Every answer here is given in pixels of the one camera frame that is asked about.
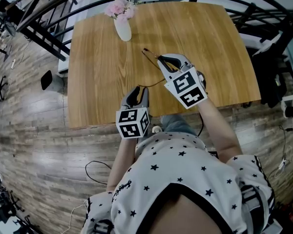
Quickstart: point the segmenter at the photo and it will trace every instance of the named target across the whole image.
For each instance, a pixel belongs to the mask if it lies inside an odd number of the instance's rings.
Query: person wearing star print shirt
[[[242,154],[230,125],[208,98],[198,104],[218,154],[180,115],[164,132],[123,139],[105,193],[88,199],[82,234],[259,234],[274,206],[259,159]]]

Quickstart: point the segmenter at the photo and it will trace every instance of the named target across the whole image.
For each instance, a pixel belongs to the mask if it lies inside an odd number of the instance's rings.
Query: wooden floor
[[[70,129],[67,87],[64,93],[55,93],[42,91],[40,85],[46,71],[57,71],[58,60],[34,42],[28,45],[21,34],[9,43],[12,52],[6,62],[0,53],[0,79],[6,75],[10,85],[7,100],[0,102],[0,174],[33,224],[45,234],[61,233],[68,228],[74,207],[105,190],[86,176],[85,165],[92,160],[112,165],[121,139],[113,124]],[[14,57],[17,61],[11,70]],[[221,113],[236,131],[243,152],[258,155],[266,175],[271,174],[277,200],[289,202],[293,197],[293,132],[287,133],[286,143],[291,164],[277,178],[272,171],[282,158],[284,139],[278,125],[293,127],[293,119],[284,119],[280,106],[270,109],[259,103],[247,109],[226,107]],[[200,129],[198,114],[185,118]],[[201,138],[213,148],[206,130]],[[97,180],[107,181],[109,169],[104,165],[92,163],[88,170]],[[84,215],[83,207],[74,212],[67,233],[79,233]]]

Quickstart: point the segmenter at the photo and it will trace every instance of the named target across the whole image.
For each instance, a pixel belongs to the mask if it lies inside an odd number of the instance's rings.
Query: shirt sleeve
[[[113,228],[111,221],[113,192],[104,192],[88,198],[86,219],[81,234],[93,234],[96,230],[99,233],[109,232]]]
[[[6,12],[5,8],[10,3],[7,0],[0,0],[0,12]]]
[[[244,188],[252,186],[261,195],[264,201],[264,219],[267,224],[268,218],[274,208],[274,192],[264,174],[259,158],[254,155],[238,155],[232,157],[228,162],[232,168],[236,170],[240,177],[239,187],[243,194]]]

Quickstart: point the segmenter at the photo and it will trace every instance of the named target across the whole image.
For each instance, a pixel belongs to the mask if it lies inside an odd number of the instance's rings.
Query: star print shirt
[[[274,194],[256,156],[224,164],[198,137],[160,132],[136,146],[136,158],[115,191],[88,199],[82,234],[145,231],[172,192],[197,204],[222,233],[260,233],[267,225]]]

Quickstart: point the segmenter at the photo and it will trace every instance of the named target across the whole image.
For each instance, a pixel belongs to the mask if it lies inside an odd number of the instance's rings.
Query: black star
[[[135,217],[135,215],[136,215],[135,211],[131,211],[130,216]]]
[[[210,196],[212,193],[214,193],[214,192],[212,192],[211,189],[209,189],[208,191],[206,190],[206,194],[205,195]]]
[[[157,165],[154,165],[154,166],[151,165],[151,170],[155,170],[156,171],[157,168],[158,168]]]

